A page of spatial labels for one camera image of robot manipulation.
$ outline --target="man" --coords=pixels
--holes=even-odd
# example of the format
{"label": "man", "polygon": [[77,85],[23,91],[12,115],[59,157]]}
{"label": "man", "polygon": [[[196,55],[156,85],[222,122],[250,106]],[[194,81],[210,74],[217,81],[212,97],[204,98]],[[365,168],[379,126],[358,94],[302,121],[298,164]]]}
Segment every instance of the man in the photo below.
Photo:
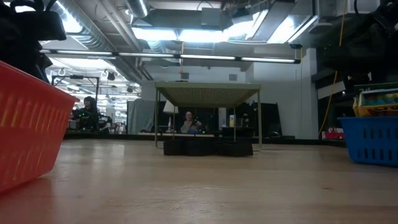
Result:
{"label": "man", "polygon": [[198,131],[198,128],[201,126],[201,122],[197,121],[193,124],[192,120],[192,113],[188,111],[185,114],[185,122],[184,125],[181,127],[181,133],[189,133],[189,131]]}

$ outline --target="yellow cable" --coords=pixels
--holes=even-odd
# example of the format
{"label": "yellow cable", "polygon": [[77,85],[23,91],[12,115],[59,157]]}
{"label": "yellow cable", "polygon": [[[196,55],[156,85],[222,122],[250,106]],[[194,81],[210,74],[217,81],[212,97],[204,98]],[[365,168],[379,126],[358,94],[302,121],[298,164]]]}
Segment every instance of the yellow cable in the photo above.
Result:
{"label": "yellow cable", "polygon": [[[341,21],[341,30],[340,30],[340,43],[339,43],[339,47],[341,47],[342,43],[343,43],[343,30],[344,30],[344,19],[346,17],[346,13],[347,13],[347,6],[348,6],[348,0],[346,1],[346,6],[344,8],[344,14],[343,14],[343,20]],[[323,123],[321,128],[319,129],[319,133],[318,136],[321,135],[322,133],[322,129],[325,125],[326,119],[328,117],[328,112],[329,112],[329,107],[330,107],[330,103],[331,103],[331,97],[333,96],[333,93],[335,92],[335,84],[336,84],[336,80],[337,80],[337,74],[338,72],[335,72],[335,79],[333,80],[333,86],[331,87],[331,93],[329,96],[329,103],[328,103],[328,107],[326,108],[326,113],[325,113],[325,117],[323,119]]]}

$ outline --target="lampshade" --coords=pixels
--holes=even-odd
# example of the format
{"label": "lampshade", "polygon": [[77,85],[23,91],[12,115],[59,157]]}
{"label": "lampshade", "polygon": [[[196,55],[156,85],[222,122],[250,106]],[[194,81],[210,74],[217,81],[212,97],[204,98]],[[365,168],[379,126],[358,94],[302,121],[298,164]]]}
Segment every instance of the lampshade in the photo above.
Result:
{"label": "lampshade", "polygon": [[[164,106],[163,113],[173,114],[174,113],[174,105],[171,104],[169,100],[167,100],[166,105]],[[178,114],[178,106],[175,107],[175,113]]]}

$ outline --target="storage bin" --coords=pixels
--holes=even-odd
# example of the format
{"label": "storage bin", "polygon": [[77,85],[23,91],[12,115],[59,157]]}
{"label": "storage bin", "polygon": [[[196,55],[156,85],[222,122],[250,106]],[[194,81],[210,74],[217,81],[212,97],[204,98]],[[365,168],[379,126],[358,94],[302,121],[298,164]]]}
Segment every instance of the storage bin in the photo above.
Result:
{"label": "storage bin", "polygon": [[52,170],[77,98],[0,61],[0,192]]}
{"label": "storage bin", "polygon": [[398,117],[339,119],[353,162],[398,166]]}

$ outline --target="yellow box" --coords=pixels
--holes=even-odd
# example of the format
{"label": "yellow box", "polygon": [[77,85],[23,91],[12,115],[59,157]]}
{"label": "yellow box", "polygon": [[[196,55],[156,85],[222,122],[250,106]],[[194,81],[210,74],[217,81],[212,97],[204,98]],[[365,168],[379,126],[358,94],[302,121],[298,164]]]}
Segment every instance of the yellow box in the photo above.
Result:
{"label": "yellow box", "polygon": [[363,91],[359,95],[359,116],[398,116],[395,97],[398,89]]}

